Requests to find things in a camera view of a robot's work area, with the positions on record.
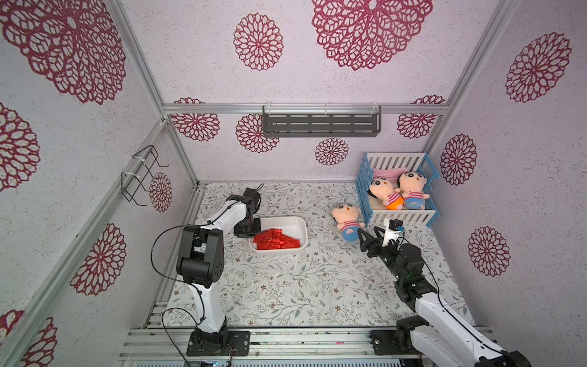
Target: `red flower pattern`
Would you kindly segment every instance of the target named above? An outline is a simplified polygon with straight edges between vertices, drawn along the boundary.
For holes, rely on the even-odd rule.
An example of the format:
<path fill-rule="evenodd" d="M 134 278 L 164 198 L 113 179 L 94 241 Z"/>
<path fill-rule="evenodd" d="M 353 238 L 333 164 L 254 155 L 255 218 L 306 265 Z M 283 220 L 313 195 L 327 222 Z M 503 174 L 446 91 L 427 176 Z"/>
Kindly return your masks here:
<path fill-rule="evenodd" d="M 0 191 L 28 181 L 40 161 L 39 143 L 29 123 L 0 103 Z"/>
<path fill-rule="evenodd" d="M 45 321 L 45 327 L 41 329 L 33 344 L 22 357 L 22 367 L 47 367 L 53 361 L 53 353 L 57 346 L 57 328 L 53 324 L 53 318 Z"/>
<path fill-rule="evenodd" d="M 243 116 L 237 123 L 237 139 L 246 149 L 257 153 L 270 151 L 279 143 L 278 137 L 263 135 L 263 116 Z"/>
<path fill-rule="evenodd" d="M 432 0 L 312 0 L 312 25 L 326 57 L 340 67 L 373 69 L 406 49 Z"/>
<path fill-rule="evenodd" d="M 477 147 L 468 135 L 455 135 L 440 156 L 440 171 L 446 182 L 460 185 L 469 179 L 477 165 Z"/>
<path fill-rule="evenodd" d="M 4 38 L 60 93 L 102 104 L 122 90 L 126 55 L 102 0 L 6 0 Z"/>
<path fill-rule="evenodd" d="M 273 68 L 284 49 L 283 37 L 275 22 L 266 15 L 249 14 L 234 31 L 238 58 L 253 70 Z"/>
<path fill-rule="evenodd" d="M 510 266 L 510 248 L 505 238 L 490 227 L 478 228 L 471 234 L 469 256 L 480 272 L 492 277 Z"/>
<path fill-rule="evenodd" d="M 124 235 L 120 233 L 120 228 L 108 223 L 70 285 L 77 293 L 98 295 L 114 284 L 125 258 Z"/>
<path fill-rule="evenodd" d="M 334 166 L 342 162 L 349 152 L 349 146 L 342 139 L 331 137 L 322 140 L 316 150 L 314 156 L 316 160 L 325 166 Z"/>
<path fill-rule="evenodd" d="M 510 66 L 505 82 L 510 99 L 526 103 L 545 95 L 565 73 L 570 54 L 569 40 L 556 32 L 530 42 Z"/>
<path fill-rule="evenodd" d="M 204 103 L 196 98 L 179 98 L 175 103 Z M 214 138 L 220 130 L 218 115 L 215 113 L 185 113 L 171 115 L 171 121 L 183 135 L 203 142 Z"/>
<path fill-rule="evenodd" d="M 423 98 L 418 98 L 414 102 L 416 103 L 444 103 L 445 99 L 441 96 L 431 95 Z M 430 128 L 436 121 L 436 117 L 432 113 L 403 113 L 397 120 L 397 130 L 405 137 L 415 139 L 420 136 L 425 136 L 430 131 Z"/>
<path fill-rule="evenodd" d="M 149 185 L 149 197 L 157 211 L 166 211 L 171 205 L 171 181 L 166 174 L 157 172 Z"/>
<path fill-rule="evenodd" d="M 25 311 L 12 309 L 0 316 L 0 345 L 2 345 L 4 339 L 6 339 L 18 319 L 21 318 L 24 313 Z"/>

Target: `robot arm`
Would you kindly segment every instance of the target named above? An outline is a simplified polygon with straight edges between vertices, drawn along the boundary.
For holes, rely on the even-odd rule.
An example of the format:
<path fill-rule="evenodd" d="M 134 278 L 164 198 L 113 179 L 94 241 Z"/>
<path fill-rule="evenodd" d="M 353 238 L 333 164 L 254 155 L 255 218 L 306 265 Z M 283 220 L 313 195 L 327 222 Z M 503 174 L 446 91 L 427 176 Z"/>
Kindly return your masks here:
<path fill-rule="evenodd" d="M 259 192 L 248 188 L 243 195 L 230 195 L 205 223 L 187 225 L 181 233 L 177 274 L 190 284 L 198 314 L 202 315 L 195 331 L 194 350 L 202 349 L 210 354 L 226 349 L 227 323 L 216 283 L 224 270 L 224 238 L 233 228 L 234 234 L 241 238 L 260 233 L 261 220 L 253 216 L 260 205 Z M 198 251 L 203 244 L 206 244 L 205 251 Z M 191 352 L 191 347 L 187 354 L 197 355 Z"/>
<path fill-rule="evenodd" d="M 377 237 L 358 230 L 361 250 L 383 260 L 397 279 L 398 297 L 417 314 L 397 322 L 393 342 L 400 350 L 416 349 L 438 367 L 530 366 L 519 352 L 506 352 L 447 306 L 438 289 L 422 275 L 426 263 L 420 249 L 400 243 L 402 221 L 386 220 L 385 230 L 374 230 Z"/>

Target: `wire rack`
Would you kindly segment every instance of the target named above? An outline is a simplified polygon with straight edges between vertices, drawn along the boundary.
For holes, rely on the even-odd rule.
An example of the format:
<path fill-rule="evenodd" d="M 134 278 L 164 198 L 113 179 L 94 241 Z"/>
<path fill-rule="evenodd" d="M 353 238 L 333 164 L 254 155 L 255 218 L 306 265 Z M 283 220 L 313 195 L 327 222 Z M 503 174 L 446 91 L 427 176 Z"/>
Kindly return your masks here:
<path fill-rule="evenodd" d="M 147 159 L 152 156 L 153 157 L 153 161 L 150 164 L 147 164 Z M 121 172 L 120 173 L 120 192 L 122 193 L 122 196 L 124 196 L 124 198 L 130 202 L 133 201 L 135 204 L 137 204 L 138 206 L 141 207 L 145 207 L 148 204 L 139 204 L 137 202 L 137 200 L 135 199 L 135 195 L 137 193 L 137 191 L 142 188 L 145 192 L 149 193 L 150 190 L 148 190 L 144 185 L 143 185 L 143 181 L 147 178 L 147 176 L 151 176 L 151 178 L 153 177 L 153 173 L 151 172 L 151 169 L 153 168 L 153 166 L 155 165 L 155 163 L 157 163 L 157 165 L 159 166 L 159 168 L 165 168 L 165 167 L 169 167 L 169 165 L 166 166 L 162 166 L 159 161 L 159 153 L 157 152 L 157 149 L 155 149 L 155 147 L 153 145 L 148 145 L 145 148 L 139 150 L 137 153 L 133 154 L 133 158 L 138 159 L 141 161 L 141 165 L 137 168 L 136 172 Z M 141 168 L 144 167 L 147 169 L 147 171 L 145 172 L 145 174 L 141 177 L 139 176 L 139 171 L 141 170 Z M 131 176 L 131 179 L 126 183 L 126 185 L 124 184 L 124 179 L 128 176 Z M 129 187 L 134 183 L 134 182 L 138 182 L 137 187 L 134 189 L 134 191 L 132 189 L 130 189 L 129 191 Z"/>

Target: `mounting plate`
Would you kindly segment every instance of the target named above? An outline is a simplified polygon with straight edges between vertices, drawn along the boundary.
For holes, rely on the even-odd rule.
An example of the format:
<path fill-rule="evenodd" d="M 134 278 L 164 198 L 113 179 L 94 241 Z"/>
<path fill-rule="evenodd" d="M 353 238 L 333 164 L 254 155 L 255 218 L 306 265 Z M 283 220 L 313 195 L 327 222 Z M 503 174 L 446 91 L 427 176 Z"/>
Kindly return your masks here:
<path fill-rule="evenodd" d="M 193 331 L 190 335 L 190 342 L 188 343 L 187 352 L 185 352 L 185 354 L 190 357 L 230 355 L 231 350 L 228 344 L 232 343 L 234 353 L 233 355 L 244 356 L 249 354 L 250 341 L 250 331 L 229 331 L 227 347 L 221 353 L 214 353 L 206 350 L 201 344 L 198 343 L 196 331 Z"/>
<path fill-rule="evenodd" d="M 371 330 L 369 333 L 371 344 L 375 355 L 401 355 L 418 354 L 415 349 L 402 351 L 396 346 L 395 331 L 393 330 Z"/>

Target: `plush doll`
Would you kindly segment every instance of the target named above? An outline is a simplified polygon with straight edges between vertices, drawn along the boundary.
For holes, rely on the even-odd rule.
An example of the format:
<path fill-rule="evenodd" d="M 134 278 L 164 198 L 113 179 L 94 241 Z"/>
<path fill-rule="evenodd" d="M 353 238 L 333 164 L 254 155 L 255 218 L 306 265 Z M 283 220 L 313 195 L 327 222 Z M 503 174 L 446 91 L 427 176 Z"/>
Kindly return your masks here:
<path fill-rule="evenodd" d="M 400 175 L 397 185 L 403 191 L 405 209 L 424 210 L 426 208 L 424 199 L 430 198 L 429 194 L 422 192 L 426 181 L 426 178 L 418 172 L 406 172 Z"/>
<path fill-rule="evenodd" d="M 401 210 L 403 207 L 404 200 L 400 195 L 400 189 L 393 188 L 392 182 L 384 177 L 375 177 L 371 180 L 367 193 L 381 200 L 388 210 Z"/>
<path fill-rule="evenodd" d="M 336 227 L 342 231 L 342 238 L 347 241 L 358 240 L 357 230 L 365 226 L 365 223 L 357 222 L 359 214 L 361 209 L 351 204 L 341 204 L 332 210 L 332 216 L 338 223 Z"/>

